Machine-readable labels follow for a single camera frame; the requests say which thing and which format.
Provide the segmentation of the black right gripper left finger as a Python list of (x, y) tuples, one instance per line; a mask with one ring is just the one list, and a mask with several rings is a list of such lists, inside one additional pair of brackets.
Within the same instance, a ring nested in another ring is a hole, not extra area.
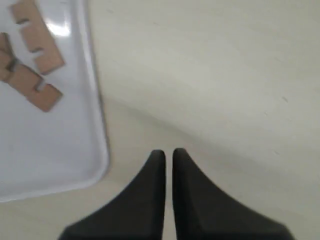
[(160, 240), (166, 201), (166, 156), (153, 150), (129, 185), (108, 204), (67, 226), (61, 240)]

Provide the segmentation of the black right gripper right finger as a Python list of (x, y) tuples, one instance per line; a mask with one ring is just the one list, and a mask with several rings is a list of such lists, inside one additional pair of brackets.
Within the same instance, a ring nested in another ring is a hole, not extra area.
[(184, 148), (172, 156), (172, 203), (179, 240), (292, 240), (287, 227), (233, 199)]

